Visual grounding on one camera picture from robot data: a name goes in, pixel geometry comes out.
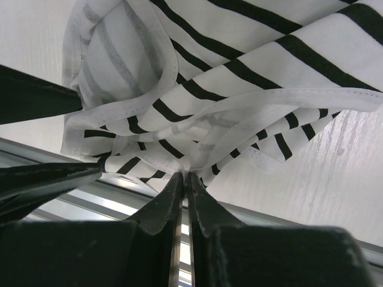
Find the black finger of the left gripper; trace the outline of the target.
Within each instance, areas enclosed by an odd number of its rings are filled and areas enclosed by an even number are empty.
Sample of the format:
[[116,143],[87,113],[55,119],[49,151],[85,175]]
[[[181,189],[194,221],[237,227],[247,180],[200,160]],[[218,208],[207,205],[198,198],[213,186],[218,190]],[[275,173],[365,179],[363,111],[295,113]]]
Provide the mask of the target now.
[[1,222],[25,218],[43,204],[98,180],[97,163],[44,163],[1,168]]
[[1,124],[55,117],[82,110],[66,87],[1,66]]

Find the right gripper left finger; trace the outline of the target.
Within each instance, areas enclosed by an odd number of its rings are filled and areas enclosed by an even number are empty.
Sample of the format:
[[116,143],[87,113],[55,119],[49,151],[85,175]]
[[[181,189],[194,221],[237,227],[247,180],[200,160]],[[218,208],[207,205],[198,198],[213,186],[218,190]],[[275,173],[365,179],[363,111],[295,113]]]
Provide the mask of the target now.
[[2,286],[177,286],[183,177],[122,221],[1,225]]

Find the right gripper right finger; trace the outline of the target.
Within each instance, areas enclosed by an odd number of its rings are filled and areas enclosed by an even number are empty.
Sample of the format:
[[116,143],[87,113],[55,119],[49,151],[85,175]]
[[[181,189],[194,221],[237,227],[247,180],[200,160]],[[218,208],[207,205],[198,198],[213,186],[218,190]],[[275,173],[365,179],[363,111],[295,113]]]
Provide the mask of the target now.
[[189,173],[194,286],[375,286],[349,232],[338,227],[248,225]]

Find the white black-striped tank top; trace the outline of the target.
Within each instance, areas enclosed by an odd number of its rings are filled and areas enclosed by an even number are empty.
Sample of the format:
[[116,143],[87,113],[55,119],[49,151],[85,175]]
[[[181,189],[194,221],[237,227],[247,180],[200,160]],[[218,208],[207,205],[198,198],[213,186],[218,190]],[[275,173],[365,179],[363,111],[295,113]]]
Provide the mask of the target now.
[[381,1],[78,1],[61,152],[156,189],[271,169],[344,110],[382,105]]

